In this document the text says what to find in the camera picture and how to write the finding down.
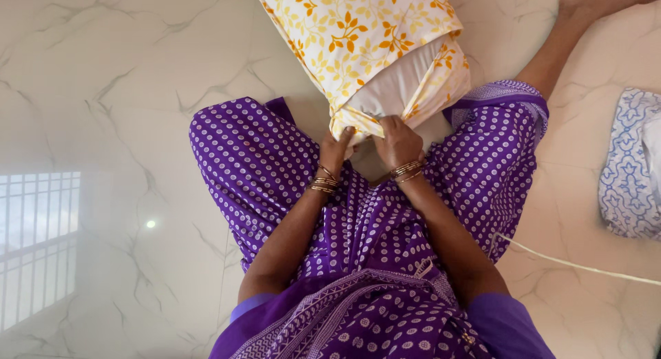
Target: hand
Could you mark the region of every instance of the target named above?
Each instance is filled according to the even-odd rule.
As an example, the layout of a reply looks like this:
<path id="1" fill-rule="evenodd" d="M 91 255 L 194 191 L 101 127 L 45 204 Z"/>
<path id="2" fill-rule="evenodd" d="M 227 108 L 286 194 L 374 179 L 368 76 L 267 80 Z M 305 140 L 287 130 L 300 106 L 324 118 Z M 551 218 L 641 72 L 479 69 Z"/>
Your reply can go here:
<path id="1" fill-rule="evenodd" d="M 346 127 L 340 136 L 340 141 L 335 141 L 333 134 L 330 131 L 326 131 L 326 136 L 324 136 L 324 140 L 321 143 L 319 164 L 330 170 L 337 180 L 340 179 L 340 170 L 342 170 L 342 164 L 344 162 L 344 153 L 355 132 L 356 129 L 354 127 Z M 328 176 L 321 168 L 318 169 L 318 174 L 322 177 Z"/>
<path id="2" fill-rule="evenodd" d="M 379 121 L 385 139 L 374 136 L 376 150 L 388 170 L 424 159 L 422 137 L 404 124 L 398 116 L 386 116 Z"/>

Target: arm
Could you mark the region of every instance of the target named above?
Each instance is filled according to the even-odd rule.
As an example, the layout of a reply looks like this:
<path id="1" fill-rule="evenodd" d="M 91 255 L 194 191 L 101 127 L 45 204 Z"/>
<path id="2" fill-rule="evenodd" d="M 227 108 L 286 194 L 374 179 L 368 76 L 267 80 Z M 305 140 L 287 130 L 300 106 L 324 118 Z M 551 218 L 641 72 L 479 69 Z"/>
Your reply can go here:
<path id="1" fill-rule="evenodd" d="M 401 119 L 386 117 L 380 123 L 384 127 L 385 139 L 375 137 L 375 142 L 388 169 L 420 158 L 422 138 Z M 428 240 L 448 273 L 462 307 L 466 308 L 476 296 L 485 292 L 510 295 L 500 272 L 422 175 L 402 182 L 399 187 L 425 219 Z"/>
<path id="2" fill-rule="evenodd" d="M 353 129 L 348 128 L 340 141 L 335 141 L 328 132 L 321 145 L 319 163 L 329 169 L 335 178 L 340 177 L 344 151 L 353 135 Z M 328 178 L 322 169 L 317 170 L 317 176 Z M 327 198 L 328 194 L 317 190 L 303 193 L 255 256 L 241 282 L 239 303 L 260 293 L 278 294 L 289 286 L 293 273 L 307 252 L 317 218 Z"/>

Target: sleeve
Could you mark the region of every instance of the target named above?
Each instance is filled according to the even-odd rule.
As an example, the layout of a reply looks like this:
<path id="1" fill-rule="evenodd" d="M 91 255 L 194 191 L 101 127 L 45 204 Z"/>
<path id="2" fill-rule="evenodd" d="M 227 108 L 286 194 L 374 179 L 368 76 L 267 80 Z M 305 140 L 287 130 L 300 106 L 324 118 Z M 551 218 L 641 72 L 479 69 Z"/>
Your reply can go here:
<path id="1" fill-rule="evenodd" d="M 498 293 L 475 297 L 468 321 L 495 358 L 555 358 L 535 328 L 525 306 Z"/>
<path id="2" fill-rule="evenodd" d="M 255 307 L 261 304 L 265 304 L 269 302 L 270 300 L 274 299 L 276 296 L 277 294 L 275 293 L 260 293 L 243 300 L 240 304 L 238 304 L 234 308 L 234 310 L 232 310 L 232 313 L 229 315 L 229 322 L 232 323 L 243 314 L 247 313 L 248 311 L 254 309 Z"/>

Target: purple saree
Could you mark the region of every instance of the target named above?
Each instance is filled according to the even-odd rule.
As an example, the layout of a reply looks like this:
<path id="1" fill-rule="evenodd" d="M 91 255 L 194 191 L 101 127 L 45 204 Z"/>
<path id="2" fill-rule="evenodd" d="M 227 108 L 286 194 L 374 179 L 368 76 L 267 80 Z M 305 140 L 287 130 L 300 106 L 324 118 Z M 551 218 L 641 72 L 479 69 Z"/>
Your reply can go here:
<path id="1" fill-rule="evenodd" d="M 318 145 L 290 117 L 251 98 L 199 111 L 191 145 L 247 270 L 317 170 Z M 445 116 L 425 178 L 498 261 L 536 168 L 548 110 L 527 84 L 475 89 Z M 422 218 L 389 181 L 371 188 L 345 162 L 296 282 L 230 324 L 212 358 L 490 358 L 458 309 Z"/>

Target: white cord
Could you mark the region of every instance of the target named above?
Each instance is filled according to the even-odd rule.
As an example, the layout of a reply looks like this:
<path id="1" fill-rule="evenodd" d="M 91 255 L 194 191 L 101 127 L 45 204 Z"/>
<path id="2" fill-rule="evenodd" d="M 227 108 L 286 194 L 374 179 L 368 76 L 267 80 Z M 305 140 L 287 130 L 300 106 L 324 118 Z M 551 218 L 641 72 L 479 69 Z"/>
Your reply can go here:
<path id="1" fill-rule="evenodd" d="M 537 255 L 537 256 L 540 256 L 541 258 L 546 258 L 547 260 L 550 260 L 550 261 L 558 262 L 559 264 L 564 264 L 564 265 L 571 266 L 571 267 L 575 267 L 575 268 L 579 268 L 579 269 L 582 269 L 582 270 L 588 270 L 588 271 L 592 271 L 592 272 L 597 272 L 597 273 L 599 273 L 599 274 L 605 274 L 605 275 L 609 275 L 609 276 L 615 276 L 616 278 L 629 279 L 629 280 L 634 280 L 634 281 L 636 281 L 636 282 L 643 282 L 643 283 L 654 284 L 655 286 L 661 286 L 661 282 L 659 282 L 658 280 L 639 278 L 638 276 L 631 276 L 631 275 L 626 275 L 626 274 L 620 274 L 619 272 L 610 272 L 610 271 L 599 270 L 598 268 L 587 267 L 587 266 L 583 266 L 583 265 L 578 265 L 578 264 L 575 264 L 575 263 L 572 263 L 572 262 L 569 262 L 569 261 L 560 260 L 559 258 L 555 258 L 555 257 L 547 256 L 547 255 L 545 255 L 545 254 L 541 254 L 541 253 L 539 253 L 539 252 L 537 252 L 537 251 L 533 251 L 532 249 L 528 248 L 527 246 L 522 245 L 522 244 L 520 244 L 520 243 L 517 243 L 516 241 L 512 240 L 511 238 L 508 238 L 508 237 L 505 236 L 505 235 L 502 235 L 502 234 L 500 234 L 500 233 L 496 233 L 496 235 L 500 236 L 501 238 L 503 238 L 503 239 L 509 241 L 510 243 L 512 243 L 512 244 L 514 244 L 514 245 L 518 245 L 518 246 L 520 246 L 521 248 L 525 249 L 526 251 L 528 251 L 528 252 L 530 252 L 530 253 L 532 253 L 532 254 L 535 254 L 535 255 Z"/>

